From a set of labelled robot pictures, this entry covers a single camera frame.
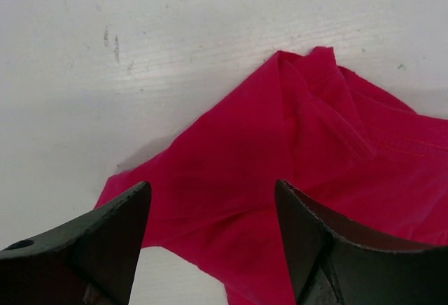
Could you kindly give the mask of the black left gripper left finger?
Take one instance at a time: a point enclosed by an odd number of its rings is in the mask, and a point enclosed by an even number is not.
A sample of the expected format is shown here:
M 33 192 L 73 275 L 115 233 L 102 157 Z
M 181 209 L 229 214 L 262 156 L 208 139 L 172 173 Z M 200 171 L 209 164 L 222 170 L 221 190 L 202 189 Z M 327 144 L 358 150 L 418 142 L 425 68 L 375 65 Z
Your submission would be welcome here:
M 148 215 L 142 182 L 1 250 L 2 304 L 128 304 Z

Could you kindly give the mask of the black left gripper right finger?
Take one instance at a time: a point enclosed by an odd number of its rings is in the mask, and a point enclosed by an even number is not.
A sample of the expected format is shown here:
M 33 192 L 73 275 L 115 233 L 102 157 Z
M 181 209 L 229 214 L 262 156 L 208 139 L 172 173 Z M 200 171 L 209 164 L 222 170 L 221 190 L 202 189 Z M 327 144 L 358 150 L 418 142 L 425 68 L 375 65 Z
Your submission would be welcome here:
M 447 247 L 379 232 L 284 180 L 274 198 L 296 304 L 447 303 Z

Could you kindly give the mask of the pink red t shirt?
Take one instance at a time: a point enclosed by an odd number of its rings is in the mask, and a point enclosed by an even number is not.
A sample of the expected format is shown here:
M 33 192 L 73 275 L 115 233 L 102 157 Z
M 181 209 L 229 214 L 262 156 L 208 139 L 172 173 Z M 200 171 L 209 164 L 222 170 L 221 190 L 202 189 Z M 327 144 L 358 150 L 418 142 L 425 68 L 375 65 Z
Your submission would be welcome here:
M 218 279 L 230 304 L 292 304 L 279 179 L 371 228 L 447 243 L 447 121 L 338 66 L 331 48 L 275 53 L 166 150 L 111 176 L 97 203 L 149 182 L 144 246 Z

